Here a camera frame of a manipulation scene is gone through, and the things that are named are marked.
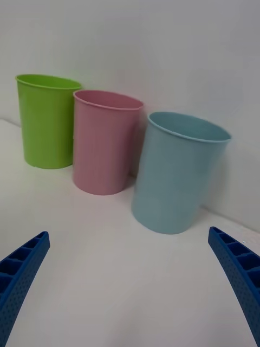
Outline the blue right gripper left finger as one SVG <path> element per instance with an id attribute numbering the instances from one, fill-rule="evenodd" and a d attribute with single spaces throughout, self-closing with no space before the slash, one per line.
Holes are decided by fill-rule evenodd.
<path id="1" fill-rule="evenodd" d="M 43 231 L 0 263 L 0 346 L 5 346 L 29 288 L 50 248 Z"/>

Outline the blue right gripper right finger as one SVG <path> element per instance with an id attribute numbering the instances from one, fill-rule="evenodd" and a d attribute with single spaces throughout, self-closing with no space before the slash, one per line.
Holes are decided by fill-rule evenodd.
<path id="1" fill-rule="evenodd" d="M 222 230 L 211 227 L 208 243 L 221 264 L 260 345 L 260 257 Z"/>

